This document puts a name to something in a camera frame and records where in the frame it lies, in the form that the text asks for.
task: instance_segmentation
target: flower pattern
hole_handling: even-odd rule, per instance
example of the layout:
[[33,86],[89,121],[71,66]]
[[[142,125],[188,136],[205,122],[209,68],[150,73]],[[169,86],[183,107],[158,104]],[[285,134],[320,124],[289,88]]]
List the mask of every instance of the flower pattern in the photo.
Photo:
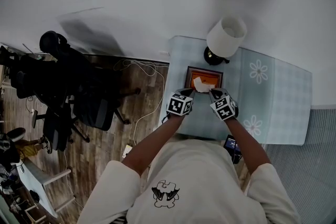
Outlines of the flower pattern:
[[256,65],[254,63],[250,63],[250,67],[253,70],[250,73],[251,78],[257,77],[257,83],[261,84],[262,80],[268,80],[268,76],[265,74],[267,71],[268,67],[267,66],[262,66],[261,61],[258,59]]
[[244,120],[243,124],[248,133],[253,137],[255,135],[261,135],[261,131],[259,128],[262,126],[263,123],[262,121],[257,121],[257,117],[255,115],[251,117],[251,121]]

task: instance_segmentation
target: table lamp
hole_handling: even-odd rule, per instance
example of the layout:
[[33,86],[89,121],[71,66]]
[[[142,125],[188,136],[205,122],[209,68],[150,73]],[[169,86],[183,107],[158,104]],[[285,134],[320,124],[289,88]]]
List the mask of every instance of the table lamp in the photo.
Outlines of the table lamp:
[[206,36],[204,59],[210,65],[218,65],[237,51],[247,33],[244,21],[234,15],[224,16]]

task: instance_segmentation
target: power strip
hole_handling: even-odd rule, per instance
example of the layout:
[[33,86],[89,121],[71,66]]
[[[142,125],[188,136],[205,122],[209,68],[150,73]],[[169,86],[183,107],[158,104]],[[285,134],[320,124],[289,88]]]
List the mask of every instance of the power strip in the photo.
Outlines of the power strip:
[[122,154],[122,157],[125,158],[131,150],[132,150],[132,147],[130,145],[126,145],[126,147],[124,149],[124,153]]

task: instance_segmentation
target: white t-shirt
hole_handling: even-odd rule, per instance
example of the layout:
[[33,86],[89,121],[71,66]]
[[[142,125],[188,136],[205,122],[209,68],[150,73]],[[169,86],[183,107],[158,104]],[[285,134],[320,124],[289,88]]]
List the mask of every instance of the white t-shirt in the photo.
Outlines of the white t-shirt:
[[167,143],[142,194],[135,171],[109,162],[78,224],[126,223],[124,218],[145,224],[300,223],[272,165],[254,171],[245,196],[228,152],[200,140]]

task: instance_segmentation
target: white lampshade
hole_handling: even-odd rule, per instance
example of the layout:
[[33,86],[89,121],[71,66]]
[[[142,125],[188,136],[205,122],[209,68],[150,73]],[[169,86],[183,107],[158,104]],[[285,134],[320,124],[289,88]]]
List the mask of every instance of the white lampshade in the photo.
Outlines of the white lampshade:
[[237,51],[247,33],[244,21],[236,16],[224,16],[206,36],[209,49],[217,56],[230,57]]

